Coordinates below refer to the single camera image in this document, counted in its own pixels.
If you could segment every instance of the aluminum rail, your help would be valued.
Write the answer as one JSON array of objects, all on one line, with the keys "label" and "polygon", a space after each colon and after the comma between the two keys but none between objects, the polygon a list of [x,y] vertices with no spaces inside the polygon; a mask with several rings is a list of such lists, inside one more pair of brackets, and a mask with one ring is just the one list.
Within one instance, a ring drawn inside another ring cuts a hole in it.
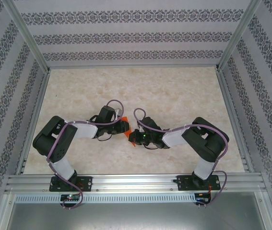
[{"label": "aluminum rail", "polygon": [[[87,175],[93,177],[92,190],[89,193],[182,193],[173,182],[182,174],[131,174],[131,175]],[[49,191],[53,175],[11,175],[5,194],[40,194]],[[224,175],[218,174],[220,183]],[[257,172],[228,173],[224,192],[263,192],[266,186]]]}]

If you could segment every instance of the metal strip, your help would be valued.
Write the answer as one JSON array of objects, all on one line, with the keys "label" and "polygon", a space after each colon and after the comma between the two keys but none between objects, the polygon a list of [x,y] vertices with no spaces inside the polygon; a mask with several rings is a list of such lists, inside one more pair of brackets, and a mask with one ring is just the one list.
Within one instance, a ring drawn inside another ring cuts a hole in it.
[{"label": "metal strip", "polygon": [[[16,204],[58,204],[60,194],[16,195]],[[85,194],[86,204],[137,204],[137,203],[186,203],[195,202],[194,193],[183,194]],[[66,204],[76,204],[77,201],[66,201]]]},{"label": "metal strip", "polygon": [[17,166],[16,174],[21,174],[22,173],[24,160],[27,158],[27,156],[29,154],[30,146],[31,146],[32,140],[34,138],[34,134],[35,134],[35,127],[36,127],[36,124],[38,122],[38,118],[39,118],[39,115],[40,115],[40,110],[41,110],[44,95],[45,95],[45,92],[46,92],[49,76],[50,76],[50,71],[44,77],[43,82],[42,82],[42,89],[40,90],[40,93],[39,93],[39,96],[38,96],[38,101],[37,101],[37,104],[35,105],[33,118],[31,120],[31,123],[30,123],[30,126],[29,126],[29,132],[28,132],[28,135],[27,135],[25,143],[24,143],[24,148],[23,148],[23,151],[21,153],[21,157],[20,157],[19,165]]},{"label": "metal strip", "polygon": [[16,24],[18,30],[21,32],[25,42],[29,46],[31,52],[34,54],[36,60],[38,61],[40,67],[46,73],[49,69],[47,62],[45,61],[42,52],[40,51],[38,45],[36,44],[34,37],[30,33],[24,19],[16,8],[13,0],[2,0],[3,5],[7,9],[9,15],[12,17],[14,23]]},{"label": "metal strip", "polygon": [[218,78],[218,81],[219,81],[221,93],[222,93],[222,96],[223,96],[223,99],[224,99],[224,102],[225,102],[225,106],[226,106],[226,109],[227,109],[227,113],[228,113],[228,116],[230,118],[232,129],[233,129],[233,132],[234,132],[234,135],[235,135],[238,150],[239,150],[240,154],[243,157],[245,157],[246,163],[248,165],[249,172],[252,173],[252,172],[254,172],[252,161],[251,161],[251,158],[249,156],[249,152],[248,152],[246,143],[244,141],[242,131],[240,129],[238,118],[237,118],[237,115],[236,115],[236,112],[235,112],[235,109],[234,109],[233,102],[231,100],[230,93],[229,93],[228,88],[226,86],[223,73],[222,73],[222,71],[216,71],[216,74],[217,74],[217,78]]},{"label": "metal strip", "polygon": [[230,58],[235,46],[237,45],[239,39],[241,38],[243,32],[245,31],[246,27],[248,26],[248,23],[250,22],[251,18],[253,17],[253,14],[255,13],[256,9],[260,5],[261,0],[251,0],[248,7],[246,8],[246,11],[242,15],[242,18],[234,31],[230,41],[228,42],[228,45],[226,46],[221,58],[220,62],[218,63],[218,69],[223,69],[226,65],[227,60]]},{"label": "metal strip", "polygon": [[215,67],[215,64],[55,66],[50,67],[50,69],[185,68],[185,67]]},{"label": "metal strip", "polygon": [[255,192],[255,198],[266,230],[272,230],[272,204],[268,192]]},{"label": "metal strip", "polygon": [[[133,174],[87,176],[93,177],[92,191],[89,192],[90,194],[185,193],[178,191],[177,184],[173,182],[177,175],[178,174]],[[218,174],[218,176],[220,183],[223,183],[225,179],[224,175]],[[51,177],[52,175],[12,175],[8,179],[5,193],[51,194],[52,192],[48,190]],[[224,192],[258,191],[266,191],[266,186],[260,173],[241,172],[228,174]]]},{"label": "metal strip", "polygon": [[0,230],[6,230],[8,228],[14,201],[15,195],[3,195],[2,201],[0,203]]}]

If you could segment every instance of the marble floor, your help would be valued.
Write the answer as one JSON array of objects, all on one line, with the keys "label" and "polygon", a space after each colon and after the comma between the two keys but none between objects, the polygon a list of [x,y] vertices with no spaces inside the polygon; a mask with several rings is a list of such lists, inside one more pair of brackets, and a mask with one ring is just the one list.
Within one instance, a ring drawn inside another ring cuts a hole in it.
[{"label": "marble floor", "polygon": [[[103,105],[118,99],[131,128],[133,110],[141,107],[161,128],[190,124],[201,116],[230,138],[229,151],[216,169],[244,172],[214,68],[56,69],[51,71],[35,136],[58,115],[87,120]],[[119,108],[119,104],[110,106]],[[77,173],[138,174],[191,173],[199,156],[189,145],[147,150],[133,147],[124,134],[109,141],[74,139],[67,158]],[[25,174],[52,174],[45,157],[31,147]]]}]

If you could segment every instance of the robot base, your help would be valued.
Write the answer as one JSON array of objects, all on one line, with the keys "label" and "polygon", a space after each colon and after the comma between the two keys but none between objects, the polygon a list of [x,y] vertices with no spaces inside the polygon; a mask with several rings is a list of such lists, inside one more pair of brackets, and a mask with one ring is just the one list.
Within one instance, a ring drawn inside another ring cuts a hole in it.
[{"label": "robot base", "polygon": [[[83,192],[91,192],[92,177],[91,176],[77,176],[76,183]],[[50,192],[78,192],[78,190],[69,184],[62,181],[60,178],[53,176],[49,185]]]},{"label": "robot base", "polygon": [[217,175],[210,175],[205,181],[201,181],[202,184],[194,183],[194,175],[178,175],[177,180],[173,180],[177,183],[179,191],[197,191],[197,190],[220,190],[219,177]]}]

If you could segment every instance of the cable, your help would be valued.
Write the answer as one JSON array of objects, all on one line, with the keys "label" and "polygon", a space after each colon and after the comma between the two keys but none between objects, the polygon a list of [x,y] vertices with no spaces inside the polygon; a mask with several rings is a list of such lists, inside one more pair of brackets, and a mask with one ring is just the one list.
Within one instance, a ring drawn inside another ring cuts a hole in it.
[{"label": "cable", "polygon": [[111,137],[112,137],[112,134],[110,135],[109,138],[107,138],[107,139],[105,139],[105,140],[100,140],[100,139],[98,139],[98,138],[97,138],[97,140],[98,140],[98,141],[107,141],[107,140],[109,140]]},{"label": "cable", "polygon": [[227,140],[226,140],[225,136],[224,136],[219,130],[217,130],[217,129],[213,128],[213,127],[206,126],[206,125],[200,125],[200,124],[190,124],[190,125],[185,125],[185,126],[181,126],[181,127],[178,127],[178,128],[170,129],[170,130],[160,130],[160,129],[156,129],[156,128],[149,127],[149,126],[145,125],[144,123],[142,123],[142,122],[138,119],[138,117],[136,116],[136,111],[137,111],[137,110],[141,110],[142,112],[144,112],[144,118],[145,118],[145,116],[146,116],[146,112],[145,112],[144,109],[136,108],[136,109],[134,110],[134,117],[135,117],[135,119],[137,120],[137,122],[138,122],[141,126],[143,126],[143,127],[145,127],[145,128],[148,128],[148,129],[150,129],[150,130],[156,131],[156,132],[160,132],[160,133],[169,133],[169,132],[174,132],[174,131],[178,131],[178,130],[185,129],[185,128],[190,128],[190,127],[202,127],[202,128],[210,129],[210,130],[216,132],[217,134],[219,134],[219,136],[221,136],[221,138],[223,139],[223,141],[224,141],[224,143],[225,143],[225,149],[224,149],[223,153],[217,158],[215,164],[213,165],[213,168],[212,168],[213,171],[214,171],[214,169],[216,168],[218,161],[219,161],[219,160],[226,154],[226,152],[227,152],[228,143],[227,143]]},{"label": "cable", "polygon": [[[111,102],[118,102],[118,103],[122,106],[122,115],[121,115],[121,117],[123,117],[123,114],[124,114],[124,106],[123,106],[122,102],[120,102],[119,100],[113,99],[113,100],[110,100],[106,105],[109,105]],[[60,140],[60,138],[61,138],[61,136],[62,136],[64,130],[65,130],[69,125],[71,125],[71,124],[76,124],[76,123],[78,123],[78,124],[92,124],[92,125],[99,125],[99,126],[108,126],[108,125],[112,125],[112,124],[118,122],[120,119],[121,119],[121,118],[119,118],[119,119],[117,119],[117,120],[114,120],[114,121],[112,121],[112,122],[110,122],[110,123],[94,123],[94,122],[90,122],[90,121],[69,121],[69,122],[67,122],[67,123],[62,127],[62,130],[59,132],[59,134],[58,134],[58,136],[57,136],[57,139],[55,140],[53,146],[51,147],[51,149],[50,149],[50,151],[49,151],[49,153],[48,153],[48,155],[47,155],[47,157],[46,157],[46,161],[47,161],[47,163],[48,163],[50,169],[54,172],[54,174],[55,174],[57,177],[59,177],[61,180],[63,180],[65,183],[67,183],[67,184],[69,184],[70,186],[76,188],[76,189],[79,191],[79,194],[80,194],[80,196],[81,196],[80,202],[79,202],[78,204],[74,205],[73,207],[66,207],[66,206],[64,206],[64,203],[65,203],[65,201],[66,201],[66,200],[64,200],[63,203],[62,203],[63,209],[74,209],[74,208],[77,208],[77,207],[83,202],[83,192],[82,192],[82,190],[81,190],[79,187],[77,187],[76,185],[74,185],[73,183],[71,183],[71,182],[69,182],[68,180],[64,179],[60,174],[58,174],[58,172],[54,169],[54,167],[51,165],[51,162],[50,162],[50,157],[51,157],[51,155],[53,154],[54,149],[55,149],[56,145],[58,144],[58,142],[59,142],[59,140]]]},{"label": "cable", "polygon": [[155,149],[151,149],[149,147],[147,147],[146,145],[143,145],[147,150],[157,150],[158,148],[155,148]]},{"label": "cable", "polygon": [[222,193],[222,191],[223,191],[223,189],[224,189],[224,187],[225,187],[225,184],[226,184],[226,182],[227,182],[227,174],[226,174],[225,171],[223,171],[223,170],[217,170],[217,171],[214,171],[214,172],[215,172],[215,173],[223,173],[224,176],[225,176],[224,182],[223,182],[223,185],[222,185],[220,191],[218,192],[218,194],[214,197],[214,199],[213,199],[210,203],[205,204],[205,203],[203,203],[203,202],[197,200],[197,203],[200,203],[200,204],[204,205],[205,207],[211,205],[212,203],[214,203],[214,202],[216,201],[216,199],[218,199],[218,197],[219,197],[220,194]]}]

